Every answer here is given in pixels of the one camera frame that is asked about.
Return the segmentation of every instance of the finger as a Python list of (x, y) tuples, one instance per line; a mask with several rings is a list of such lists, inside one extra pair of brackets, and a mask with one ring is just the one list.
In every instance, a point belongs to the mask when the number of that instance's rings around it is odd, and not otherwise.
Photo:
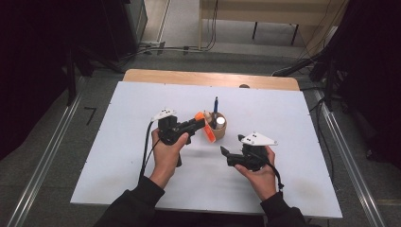
[(235, 165), (235, 169), (238, 170), (238, 172), (240, 174), (242, 174), (244, 177), (248, 178), (249, 173), (250, 173), (248, 168), (246, 168), (240, 164), (237, 164), (237, 165)]
[(159, 128), (151, 132), (151, 141), (153, 146), (159, 141)]
[(266, 146), (266, 152), (268, 153), (270, 163), (274, 166), (275, 153), (269, 146)]
[(178, 138), (177, 142), (174, 144), (174, 147), (176, 147), (178, 150), (183, 148), (183, 146), (186, 144), (186, 141), (188, 140), (189, 134), (186, 132)]

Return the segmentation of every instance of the hand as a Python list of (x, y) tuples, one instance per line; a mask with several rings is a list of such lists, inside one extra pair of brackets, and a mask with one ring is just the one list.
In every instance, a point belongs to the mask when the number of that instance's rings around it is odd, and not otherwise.
[(159, 142), (153, 149), (154, 169), (149, 178), (161, 188), (165, 188), (168, 180), (174, 175), (180, 150), (188, 136), (188, 133), (184, 133), (175, 144), (168, 146), (159, 141), (159, 129), (151, 133), (152, 145)]
[[(270, 163), (274, 166), (274, 152), (268, 146), (266, 146), (266, 151)], [(261, 201), (265, 201), (276, 194), (275, 175), (268, 165), (263, 166), (260, 170), (255, 172), (251, 172), (242, 165), (235, 165), (235, 168), (250, 181), (253, 190)]]

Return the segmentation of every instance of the floor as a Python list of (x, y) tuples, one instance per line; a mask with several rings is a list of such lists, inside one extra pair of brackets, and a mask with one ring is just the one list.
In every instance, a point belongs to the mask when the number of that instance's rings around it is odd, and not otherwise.
[[(166, 46), (196, 45), (198, 43), (198, 1), (184, 0), (147, 0), (148, 16), (157, 15), (153, 29), (146, 30), (143, 43)], [(159, 10), (155, 13), (152, 6)], [(208, 53), (188, 53), (167, 51), (141, 54), (127, 61), (128, 68), (146, 68), (159, 70), (180, 70), (200, 72), (226, 72), (250, 75), (271, 75), (271, 73), (292, 65), (300, 58), (306, 58), (305, 46), (297, 36), (294, 46), (290, 45), (292, 25), (260, 24), (255, 40), (252, 40), (253, 23), (218, 22), (217, 41)], [(204, 22), (204, 37), (207, 24)], [(301, 88), (309, 88), (312, 83), (307, 74), (310, 68), (304, 68), (291, 75), (296, 78)], [(54, 132), (66, 113), (72, 111), (68, 127), (63, 137), (55, 145), (55, 153), (50, 157), (51, 165), (39, 182), (40, 190), (34, 192), (34, 201), (27, 207), (22, 220), (23, 226), (90, 226), (101, 216), (106, 207), (74, 205), (69, 201), (74, 192), (79, 174), (92, 143), (96, 138), (116, 83), (123, 75), (104, 68), (96, 69), (92, 78), (79, 81), (80, 98), (75, 110), (65, 107), (67, 94), (62, 94), (44, 115), (26, 141), (8, 157), (0, 162), (0, 226), (9, 223), (17, 202), (26, 193), (26, 186), (32, 181), (32, 175), (48, 151), (49, 141), (54, 140)], [(315, 90), (304, 91), (305, 100), (311, 109), (318, 101)], [(96, 114), (89, 122), (92, 111)], [(338, 142), (333, 137), (332, 129), (320, 113), (320, 126), (327, 146), (322, 144), (323, 155), (329, 172), (333, 172), (333, 185), (336, 189), (343, 218), (312, 219), (310, 223), (321, 226), (399, 226), (401, 223), (401, 171), (387, 163), (371, 162), (365, 158), (367, 145), (358, 131), (353, 118), (343, 112), (339, 102), (334, 103), (333, 115), (340, 125), (340, 131), (346, 139), (347, 147), (352, 151), (358, 169), (367, 184), (379, 214), (386, 225), (369, 219), (363, 198), (358, 194), (352, 181), (352, 174), (344, 164)], [(316, 113), (311, 112), (315, 126)]]

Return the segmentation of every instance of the orange object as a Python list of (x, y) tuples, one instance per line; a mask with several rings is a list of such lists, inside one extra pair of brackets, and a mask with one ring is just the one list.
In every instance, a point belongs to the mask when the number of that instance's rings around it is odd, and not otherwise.
[(210, 143), (215, 143), (216, 142), (216, 136), (213, 134), (212, 132), (212, 128), (209, 126), (209, 124), (207, 123), (206, 119), (204, 118), (204, 115), (202, 112), (198, 112), (195, 115), (195, 120), (200, 120), (203, 119), (204, 120), (204, 127), (203, 127), (203, 131), (204, 134), (207, 138), (207, 140), (209, 140)]

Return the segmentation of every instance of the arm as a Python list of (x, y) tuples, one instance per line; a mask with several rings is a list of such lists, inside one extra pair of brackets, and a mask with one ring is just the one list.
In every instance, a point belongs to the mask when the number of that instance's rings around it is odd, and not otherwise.
[[(275, 154), (266, 146), (270, 163), (274, 166)], [(258, 171), (251, 172), (246, 167), (235, 165), (236, 170), (246, 177), (262, 201), (265, 214), (268, 217), (268, 226), (308, 226), (301, 211), (296, 208), (290, 208), (276, 191), (275, 175), (269, 166), (263, 166)]]
[(165, 194), (170, 178), (174, 175), (180, 150), (188, 139), (184, 133), (172, 146), (159, 141), (159, 130), (152, 132), (155, 167), (149, 178), (144, 177), (132, 191), (126, 190), (115, 200), (100, 220), (99, 226), (148, 226), (154, 215), (154, 207)]

